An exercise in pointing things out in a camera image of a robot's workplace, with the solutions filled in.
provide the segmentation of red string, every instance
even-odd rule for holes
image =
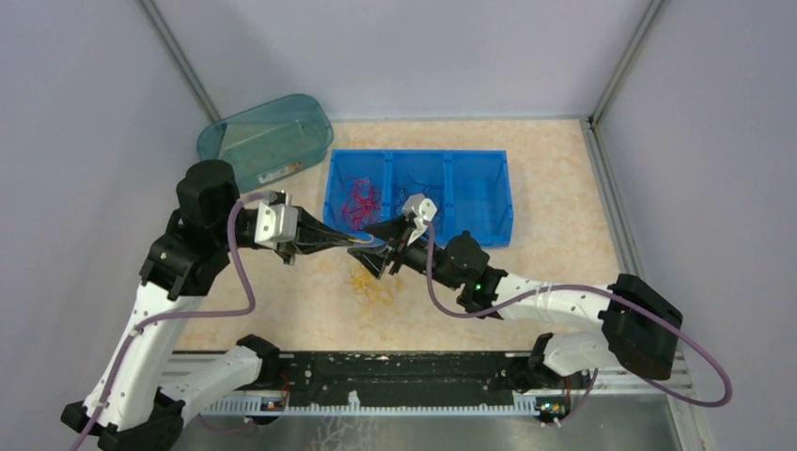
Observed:
[[[349,199],[343,203],[338,216],[343,218],[349,230],[359,231],[365,226],[379,222],[382,190],[372,185],[370,178],[356,179],[353,176],[343,179],[344,189],[349,179],[353,179],[352,187],[347,190]]]

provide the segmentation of white robotic arm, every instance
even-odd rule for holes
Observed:
[[[352,245],[352,237],[292,206],[284,193],[258,194],[258,209],[242,210],[232,168],[224,162],[192,166],[177,194],[180,208],[149,249],[133,311],[108,367],[88,397],[61,414],[61,421],[82,438],[99,436],[100,449],[168,449],[213,402],[252,382],[273,380],[279,349],[249,335],[197,372],[158,385],[188,318],[236,316],[254,309],[249,296],[250,305],[242,310],[196,311],[229,263],[231,247],[269,249],[292,264],[297,254]]]
[[[413,195],[401,217],[366,227],[383,245],[351,248],[349,253],[377,278],[388,267],[395,274],[407,266],[441,285],[461,288],[457,303],[468,312],[464,314],[439,304],[430,283],[435,305],[457,318],[537,319],[578,329],[538,338],[529,364],[535,366],[542,383],[556,385],[584,369],[619,365],[642,378],[669,378],[678,339],[603,294],[621,296],[679,328],[680,312],[641,279],[620,274],[611,285],[568,289],[496,269],[488,265],[490,256],[467,231],[445,249],[424,239],[435,212],[429,199]]]

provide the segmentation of metal corner post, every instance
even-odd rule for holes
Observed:
[[[615,73],[609,80],[609,84],[606,85],[606,88],[603,90],[601,98],[595,106],[595,111],[589,117],[589,122],[593,126],[597,127],[601,123],[601,120],[606,114],[606,110],[608,110],[609,105],[612,104],[612,101],[619,92],[619,88],[628,75],[633,62],[642,52],[642,44],[645,42],[645,39],[648,38],[650,30],[661,17],[662,11],[664,11],[664,8],[669,3],[669,0],[650,0],[648,9],[645,10],[642,20],[633,32],[633,37],[628,43],[628,47],[626,47],[623,56],[620,58]]]
[[[155,4],[155,1],[135,0],[135,3],[137,3],[141,8],[141,11],[144,13],[145,17],[147,17],[147,20],[152,25],[155,33],[158,34],[158,38],[160,38],[164,49],[169,55],[169,58],[172,60],[172,62],[174,62],[177,70],[182,76],[183,81],[191,91],[191,94],[194,96],[196,103],[205,113],[205,116],[208,117],[210,122],[220,120],[221,115],[219,115],[219,111],[216,108],[216,105],[213,103],[210,94],[208,94],[208,91],[202,85],[202,81],[199,80],[199,76],[196,75],[194,68],[188,61],[188,57],[186,57],[185,53],[180,47],[180,43],[175,38],[171,28],[169,28],[168,23],[164,19],[163,14],[161,14],[158,6]]]
[[[592,163],[595,180],[601,195],[601,202],[609,222],[609,231],[617,252],[617,262],[622,271],[632,272],[644,277],[636,242],[620,198],[620,191],[612,172],[610,151],[603,142],[601,123],[606,117],[612,102],[622,88],[623,82],[633,69],[633,64],[643,51],[643,44],[648,39],[653,26],[661,19],[662,12],[669,0],[651,0],[639,25],[633,33],[626,51],[620,58],[615,73],[603,91],[595,111],[589,117],[580,120],[586,150]],[[695,394],[692,377],[685,374],[690,395]],[[681,449],[712,451],[716,449],[704,409],[667,397],[673,426],[678,434]]]

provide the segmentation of translucent teal container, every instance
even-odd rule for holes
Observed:
[[[293,94],[215,122],[199,134],[196,152],[230,163],[246,193],[320,163],[332,138],[321,105]]]

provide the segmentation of metal frame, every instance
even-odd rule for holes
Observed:
[[[199,105],[199,108],[202,109],[210,122],[220,120],[221,116],[219,116],[219,110],[216,108],[215,103],[213,103],[211,95],[208,94],[208,91],[202,85],[202,81],[199,79],[199,76],[196,75],[194,68],[188,61],[188,57],[180,47],[180,43],[172,33],[166,19],[164,19],[164,15],[161,14],[161,10],[155,5],[154,0],[135,0],[135,3],[141,8],[144,16],[147,17],[147,20],[152,25],[158,38],[160,38],[164,50],[166,50],[169,58],[180,72],[182,80],[194,96],[196,104]]]
[[[139,4],[152,24],[161,43],[180,72],[183,81],[194,95],[199,107],[205,112],[208,120],[211,122],[219,120],[220,115],[218,109],[213,103],[210,94],[202,85],[201,80],[191,66],[188,58],[180,48],[180,44],[171,32],[161,11],[155,5],[155,1],[136,0],[136,3]],[[650,0],[648,8],[639,25],[636,27],[626,51],[620,58],[614,74],[595,107],[595,111],[588,117],[579,119],[584,134],[587,153],[589,154],[595,180],[601,195],[601,202],[606,212],[606,219],[609,223],[609,231],[617,253],[617,261],[624,272],[634,273],[639,276],[644,276],[644,270],[631,228],[629,227],[625,208],[620,198],[620,190],[617,187],[617,182],[612,172],[612,165],[609,158],[610,152],[606,149],[601,138],[600,124],[605,118],[607,111],[610,109],[617,93],[621,89],[623,82],[630,73],[633,63],[642,53],[643,43],[648,38],[650,30],[661,18],[662,12],[668,4],[669,0]],[[198,355],[204,354],[195,354],[192,358],[197,358]],[[215,354],[207,355],[207,358],[213,359],[215,357]],[[679,388],[681,390],[693,394],[694,387],[692,385],[692,379],[680,351],[678,365],[682,366],[682,372],[674,379],[677,379],[680,383]],[[179,357],[173,356],[173,360],[170,361],[170,367],[167,369],[166,373],[164,373],[164,376],[166,377],[168,374],[174,373],[175,371],[180,372],[177,368],[183,366],[185,366],[185,363],[180,362]],[[596,391],[596,395],[647,395],[650,393],[651,387],[646,383],[639,383],[641,381],[638,378],[635,378],[634,383],[630,383],[627,379],[626,375],[621,375],[619,373],[607,374],[600,377],[598,383],[602,385],[600,389]],[[669,398],[668,402],[673,423],[675,424],[683,449],[702,449],[703,451],[712,451],[716,449],[713,437],[711,436],[711,430],[706,423],[705,413],[702,409],[695,408],[673,398]]]

